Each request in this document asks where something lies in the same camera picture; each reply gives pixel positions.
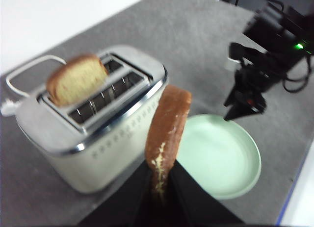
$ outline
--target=white toaster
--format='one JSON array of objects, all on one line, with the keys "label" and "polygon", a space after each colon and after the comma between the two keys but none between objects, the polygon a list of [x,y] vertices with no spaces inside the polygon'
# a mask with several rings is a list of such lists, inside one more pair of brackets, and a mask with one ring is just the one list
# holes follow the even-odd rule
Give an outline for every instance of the white toaster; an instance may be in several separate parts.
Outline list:
[{"label": "white toaster", "polygon": [[98,56],[109,77],[94,95],[59,108],[43,84],[16,111],[27,138],[82,193],[104,188],[143,154],[168,82],[164,66],[133,47],[113,46]]}]

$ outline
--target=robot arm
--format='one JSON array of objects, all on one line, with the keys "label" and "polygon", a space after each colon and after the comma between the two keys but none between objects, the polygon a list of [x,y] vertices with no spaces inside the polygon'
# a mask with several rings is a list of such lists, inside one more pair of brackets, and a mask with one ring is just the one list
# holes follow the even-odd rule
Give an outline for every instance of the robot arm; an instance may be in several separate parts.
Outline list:
[{"label": "robot arm", "polygon": [[[244,34],[267,50],[266,53],[238,43],[229,46],[229,59],[241,63],[235,72],[235,84],[224,105],[231,105],[224,117],[231,120],[266,109],[262,93],[282,81],[290,93],[301,91],[312,73],[310,56],[314,53],[314,13],[302,16],[289,7],[283,13],[268,4],[249,22]],[[308,72],[299,79],[290,79],[287,72],[303,58],[307,59]],[[244,64],[243,59],[252,64]],[[302,82],[297,89],[288,89],[286,81]]]}]

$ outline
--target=green light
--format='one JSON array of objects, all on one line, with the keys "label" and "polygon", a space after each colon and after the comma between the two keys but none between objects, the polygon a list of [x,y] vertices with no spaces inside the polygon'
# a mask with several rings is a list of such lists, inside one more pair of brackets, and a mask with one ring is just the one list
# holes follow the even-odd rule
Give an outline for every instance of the green light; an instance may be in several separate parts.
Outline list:
[{"label": "green light", "polygon": [[297,45],[295,45],[295,47],[296,47],[297,49],[303,49],[303,48],[304,48],[303,45],[300,44],[300,43],[298,43]]}]

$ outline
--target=toaster cord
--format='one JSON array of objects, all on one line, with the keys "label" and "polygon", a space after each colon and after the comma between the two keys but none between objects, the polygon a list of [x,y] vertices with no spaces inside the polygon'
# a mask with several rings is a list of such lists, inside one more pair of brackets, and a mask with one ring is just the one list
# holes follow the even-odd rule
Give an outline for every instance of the toaster cord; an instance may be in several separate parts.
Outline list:
[{"label": "toaster cord", "polygon": [[17,68],[16,70],[14,70],[14,71],[11,72],[11,73],[9,73],[9,74],[6,76],[6,78],[5,78],[6,84],[7,84],[8,87],[9,87],[13,92],[15,92],[16,94],[21,95],[21,96],[24,96],[24,97],[29,97],[29,94],[28,94],[27,92],[22,91],[22,90],[19,90],[19,89],[17,89],[15,86],[13,86],[12,83],[11,83],[11,80],[12,80],[13,78],[15,78],[17,75],[19,75],[19,74],[21,74],[22,72],[24,72],[25,70],[27,70],[27,69],[29,69],[29,68],[31,68],[31,67],[33,67],[33,66],[35,66],[35,65],[37,65],[37,64],[39,64],[39,63],[41,63],[41,62],[44,62],[44,61],[46,61],[46,60],[50,60],[50,59],[56,60],[56,61],[58,61],[58,62],[60,62],[61,64],[64,64],[64,65],[66,64],[65,60],[62,59],[62,58],[60,58],[60,57],[58,57],[58,56],[51,55],[51,54],[44,55],[44,56],[41,56],[41,57],[39,57],[39,58],[37,58],[37,59],[34,59],[34,60],[30,61],[29,63],[27,63],[27,64],[25,64],[25,65],[23,65],[23,66]]},{"label": "toaster cord", "polygon": [[[37,65],[37,64],[39,64],[41,62],[44,62],[46,60],[50,60],[50,59],[56,60],[59,63],[66,65],[65,60],[60,58],[60,57],[58,57],[58,56],[51,55],[51,54],[44,55],[44,56],[41,56],[41,57],[39,57],[37,59],[34,59],[34,60],[30,61],[29,63],[27,63],[27,64],[17,68],[16,70],[14,70],[11,73],[9,73],[6,76],[6,78],[5,78],[6,84],[16,94],[24,96],[24,97],[29,97],[29,94],[27,92],[19,90],[15,86],[13,86],[12,83],[11,83],[11,80],[13,78],[15,78],[17,75],[19,75],[22,72],[24,72],[25,70],[27,70],[27,69],[29,69],[29,68],[31,68],[31,67],[33,67],[33,66],[35,66],[35,65]],[[5,116],[5,117],[15,115],[15,110],[20,106],[20,104],[21,104],[21,101],[13,102],[10,99],[5,99],[5,102],[3,102],[2,105],[1,105],[1,109],[0,109],[1,115]]]}]

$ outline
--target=toaster slot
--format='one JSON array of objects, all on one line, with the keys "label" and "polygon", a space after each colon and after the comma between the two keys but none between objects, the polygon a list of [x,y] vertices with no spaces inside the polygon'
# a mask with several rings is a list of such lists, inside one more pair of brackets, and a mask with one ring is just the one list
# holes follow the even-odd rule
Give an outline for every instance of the toaster slot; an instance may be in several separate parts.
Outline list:
[{"label": "toaster slot", "polygon": [[135,73],[129,73],[127,76],[121,78],[111,86],[114,98],[118,98],[141,80],[143,80],[143,78]]},{"label": "toaster slot", "polygon": [[72,115],[75,111],[76,112],[78,111],[78,113],[80,114],[80,116],[82,118],[81,123],[85,122],[87,119],[89,119],[90,117],[92,117],[95,114],[94,105],[93,105],[92,101],[88,101],[87,103],[83,104],[81,107],[79,107],[76,110],[74,110],[73,112],[71,112],[70,115]]},{"label": "toaster slot", "polygon": [[74,119],[77,123],[81,124],[83,123],[83,118],[80,114],[80,111],[78,109],[74,110],[72,113],[69,114],[71,118]]},{"label": "toaster slot", "polygon": [[104,64],[105,68],[108,70],[108,72],[111,74],[120,67],[122,67],[122,64],[118,63],[117,61],[111,59],[109,62]]},{"label": "toaster slot", "polygon": [[99,95],[92,99],[96,112],[100,111],[103,107],[111,102],[109,89],[102,91]]}]

